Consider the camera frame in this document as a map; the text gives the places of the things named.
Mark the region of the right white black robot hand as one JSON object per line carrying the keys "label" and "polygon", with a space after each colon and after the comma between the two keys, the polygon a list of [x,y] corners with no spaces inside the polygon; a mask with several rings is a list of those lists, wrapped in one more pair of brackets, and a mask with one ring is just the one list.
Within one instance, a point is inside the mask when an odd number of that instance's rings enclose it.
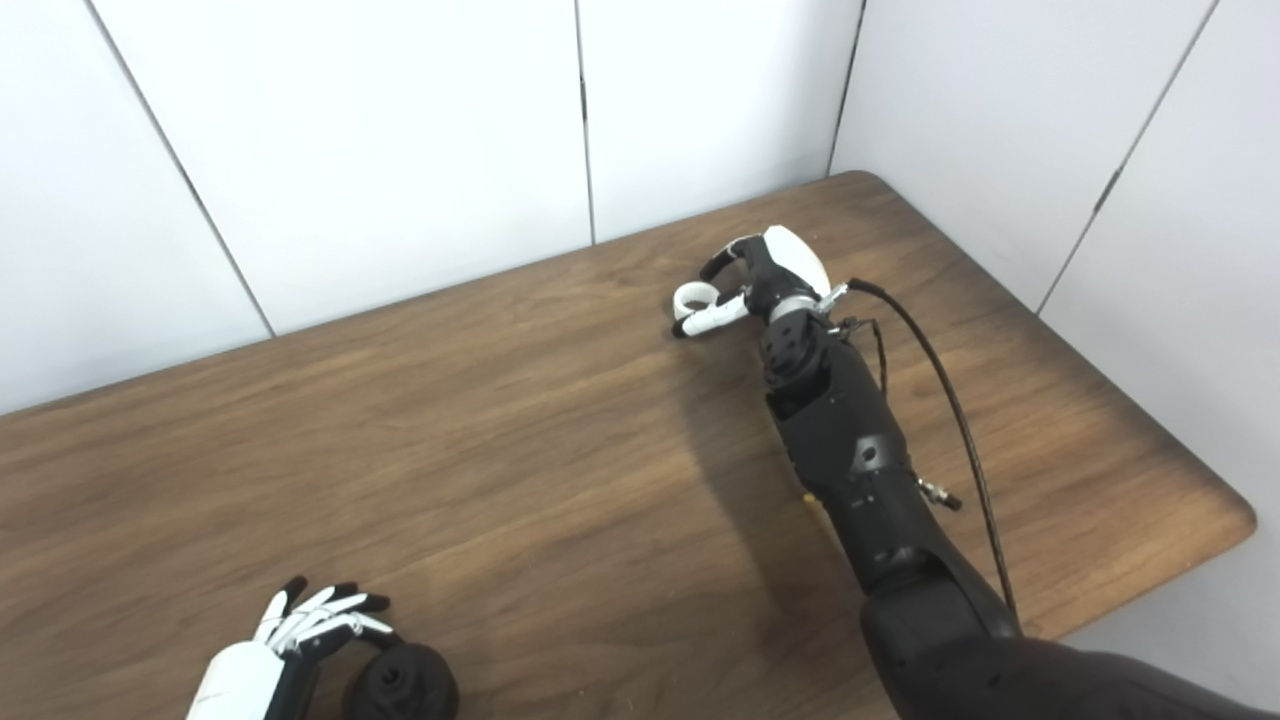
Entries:
{"label": "right white black robot hand", "polygon": [[[745,263],[745,282],[737,290],[717,290],[713,279],[737,261]],[[795,311],[828,313],[842,293],[800,236],[783,225],[771,225],[759,234],[730,241],[701,266],[698,281],[675,291],[671,333],[686,340],[746,316],[773,323]]]}

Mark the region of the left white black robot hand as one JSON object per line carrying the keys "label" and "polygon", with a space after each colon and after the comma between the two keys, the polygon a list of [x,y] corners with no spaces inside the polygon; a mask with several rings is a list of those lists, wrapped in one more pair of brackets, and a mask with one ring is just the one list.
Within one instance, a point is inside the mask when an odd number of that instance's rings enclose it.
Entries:
{"label": "left white black robot hand", "polygon": [[356,641],[379,650],[402,642],[379,616],[390,607],[389,597],[362,592],[355,582],[306,596],[307,584],[305,577],[291,578],[269,600],[252,637],[214,655],[189,719],[302,719],[326,659]]}

